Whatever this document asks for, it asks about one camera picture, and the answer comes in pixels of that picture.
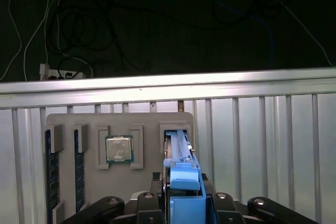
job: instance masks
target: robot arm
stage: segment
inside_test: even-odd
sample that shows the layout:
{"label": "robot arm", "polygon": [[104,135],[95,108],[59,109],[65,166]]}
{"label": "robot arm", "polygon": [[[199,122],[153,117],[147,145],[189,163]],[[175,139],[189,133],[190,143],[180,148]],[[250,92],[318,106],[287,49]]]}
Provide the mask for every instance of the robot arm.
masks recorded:
{"label": "robot arm", "polygon": [[255,197],[247,205],[227,193],[215,191],[201,173],[184,131],[165,132],[163,172],[153,173],[149,191],[134,193],[125,204],[121,198],[105,197],[68,218],[73,223],[302,223],[317,222],[268,198]]}

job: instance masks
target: screw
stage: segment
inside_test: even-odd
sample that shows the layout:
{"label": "screw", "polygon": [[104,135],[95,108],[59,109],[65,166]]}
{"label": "screw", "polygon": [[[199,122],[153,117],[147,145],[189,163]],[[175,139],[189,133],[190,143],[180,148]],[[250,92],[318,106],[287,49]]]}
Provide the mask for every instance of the screw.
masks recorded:
{"label": "screw", "polygon": [[109,201],[109,204],[110,204],[110,205],[114,205],[114,204],[116,204],[116,203],[118,203],[118,201],[117,201],[115,198],[112,198],[112,199],[110,199],[110,201]]}
{"label": "screw", "polygon": [[262,199],[255,199],[254,203],[256,203],[256,204],[258,204],[260,206],[263,206],[265,204],[265,202]]}
{"label": "screw", "polygon": [[147,193],[147,194],[144,195],[144,197],[145,197],[146,199],[150,199],[150,198],[153,197],[153,194],[151,194],[151,193]]}
{"label": "screw", "polygon": [[226,198],[226,194],[217,194],[217,197],[220,198],[220,199],[225,199]]}

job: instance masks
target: electrical outlet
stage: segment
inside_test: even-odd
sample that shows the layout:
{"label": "electrical outlet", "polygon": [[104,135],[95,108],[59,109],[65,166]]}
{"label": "electrical outlet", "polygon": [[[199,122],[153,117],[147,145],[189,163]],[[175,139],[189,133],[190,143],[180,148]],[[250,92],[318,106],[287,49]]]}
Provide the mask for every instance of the electrical outlet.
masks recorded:
{"label": "electrical outlet", "polygon": [[61,76],[59,76],[57,69],[49,69],[49,65],[40,64],[40,80],[59,80],[59,79],[84,79],[85,75],[79,72],[73,77],[76,71],[59,70]]}

